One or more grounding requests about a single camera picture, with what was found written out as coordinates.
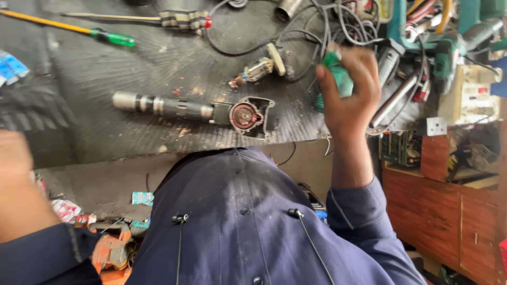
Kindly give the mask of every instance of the screwdriver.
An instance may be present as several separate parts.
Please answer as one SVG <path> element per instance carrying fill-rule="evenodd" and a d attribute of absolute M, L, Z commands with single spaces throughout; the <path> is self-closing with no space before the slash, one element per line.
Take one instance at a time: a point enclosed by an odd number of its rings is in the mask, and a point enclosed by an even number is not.
<path fill-rule="evenodd" d="M 128 35 L 124 35 L 124 34 L 120 34 L 120 33 L 107 32 L 101 28 L 86 29 L 86 28 L 81 28 L 78 26 L 73 26 L 73 25 L 69 25 L 69 24 L 46 20 L 46 19 L 33 17 L 33 16 L 26 15 L 26 14 L 12 12 L 12 11 L 3 10 L 3 9 L 0 9 L 0 14 L 4 14 L 9 17 L 22 19 L 22 20 L 26 20 L 26 21 L 30 21 L 30 22 L 35 22 L 35 23 L 39 23 L 39 24 L 43 24 L 43 25 L 47 25 L 47 26 L 53 26 L 53 27 L 57 27 L 57 28 L 62 28 L 62 29 L 66 29 L 66 30 L 72 30 L 72 31 L 88 34 L 92 38 L 94 38 L 98 41 L 102 41 L 102 42 L 109 42 L 112 44 L 117 44 L 117 45 L 122 45 L 122 46 L 127 46 L 127 47 L 135 46 L 135 40 L 133 37 L 128 36 Z"/>

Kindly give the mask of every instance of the workbench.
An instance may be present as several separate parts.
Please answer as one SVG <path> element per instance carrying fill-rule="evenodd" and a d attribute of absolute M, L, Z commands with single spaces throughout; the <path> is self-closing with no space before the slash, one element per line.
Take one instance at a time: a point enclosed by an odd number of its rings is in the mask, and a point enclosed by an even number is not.
<path fill-rule="evenodd" d="M 170 1 L 169 6 L 169 1 L 159 1 L 158 8 L 209 11 L 218 2 Z M 285 27 L 274 17 L 276 5 L 277 1 L 250 1 L 245 9 L 239 10 L 225 5 L 215 13 L 209 34 L 228 51 L 249 48 Z M 138 22 L 58 15 L 89 12 L 157 16 L 155 6 L 131 7 L 122 0 L 16 0 L 9 1 L 9 6 L 12 11 L 86 28 L 101 27 L 131 35 L 136 40 L 133 48 L 115 46 L 71 31 L 0 16 L 0 49 L 13 54 L 31 70 L 28 77 L 2 87 L 0 92 L 22 87 L 43 88 L 64 98 L 76 117 L 76 123 L 69 128 L 26 132 L 36 167 L 329 136 L 323 114 L 312 109 L 318 93 L 316 84 L 305 93 L 315 78 L 313 69 L 297 82 L 273 73 L 259 84 L 229 87 L 227 82 L 245 65 L 267 56 L 264 48 L 244 56 L 228 57 L 215 51 L 204 36 L 193 32 Z M 302 27 L 308 16 L 302 17 L 295 26 Z M 321 34 L 321 24 L 315 20 L 317 28 L 311 31 Z M 290 33 L 282 41 L 283 47 L 291 51 L 289 58 L 296 75 L 309 64 L 314 49 L 314 44 L 302 38 L 302 34 Z M 276 106 L 270 110 L 270 116 L 275 119 L 271 138 L 259 140 L 241 136 L 233 128 L 129 113 L 115 108 L 111 102 L 112 94 L 118 90 L 174 97 L 172 92 L 176 88 L 180 89 L 179 98 L 203 103 L 236 103 L 246 96 L 274 100 Z"/>

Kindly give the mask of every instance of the hand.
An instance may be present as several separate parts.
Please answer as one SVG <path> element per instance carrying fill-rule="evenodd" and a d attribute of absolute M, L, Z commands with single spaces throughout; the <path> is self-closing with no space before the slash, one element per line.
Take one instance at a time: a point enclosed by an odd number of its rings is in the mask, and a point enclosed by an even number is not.
<path fill-rule="evenodd" d="M 339 50 L 342 54 L 342 65 L 354 81 L 354 92 L 351 97 L 340 98 L 333 75 L 327 68 L 317 67 L 325 124 L 336 143 L 354 143 L 364 138 L 382 97 L 377 59 L 373 51 L 362 48 L 331 44 L 328 50 Z"/>
<path fill-rule="evenodd" d="M 32 156 L 23 134 L 0 130 L 0 184 L 28 180 L 32 167 Z"/>

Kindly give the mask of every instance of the teal power tool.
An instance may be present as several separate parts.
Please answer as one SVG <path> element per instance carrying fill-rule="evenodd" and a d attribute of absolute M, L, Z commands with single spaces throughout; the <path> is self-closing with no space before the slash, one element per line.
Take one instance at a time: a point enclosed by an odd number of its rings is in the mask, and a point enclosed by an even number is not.
<path fill-rule="evenodd" d="M 433 82 L 437 94 L 448 93 L 451 89 L 459 56 L 475 49 L 502 26 L 500 19 L 491 18 L 472 26 L 463 35 L 453 31 L 445 33 L 439 39 L 433 65 Z"/>
<path fill-rule="evenodd" d="M 341 63 L 342 55 L 338 51 L 327 52 L 322 59 L 321 64 L 329 69 L 329 71 L 335 77 L 336 85 L 338 86 L 338 92 L 340 93 L 340 98 L 352 96 L 352 88 L 354 87 L 354 82 L 350 77 L 348 71 L 342 66 Z M 313 103 L 313 109 L 324 113 L 324 99 L 322 98 L 322 94 L 319 93 L 317 95 L 317 99 Z"/>

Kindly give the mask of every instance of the sawdust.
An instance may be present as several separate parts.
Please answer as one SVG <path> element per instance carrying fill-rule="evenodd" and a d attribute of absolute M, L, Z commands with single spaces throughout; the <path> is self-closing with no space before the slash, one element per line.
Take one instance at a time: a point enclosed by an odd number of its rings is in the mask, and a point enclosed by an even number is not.
<path fill-rule="evenodd" d="M 181 132 L 179 132 L 178 137 L 182 137 L 182 136 L 184 136 L 186 133 L 188 133 L 190 131 L 191 131 L 191 129 L 184 128 L 184 129 L 181 130 Z"/>
<path fill-rule="evenodd" d="M 199 95 L 204 95 L 204 92 L 206 90 L 202 89 L 201 87 L 194 87 L 194 89 L 192 89 L 192 94 L 199 94 Z"/>

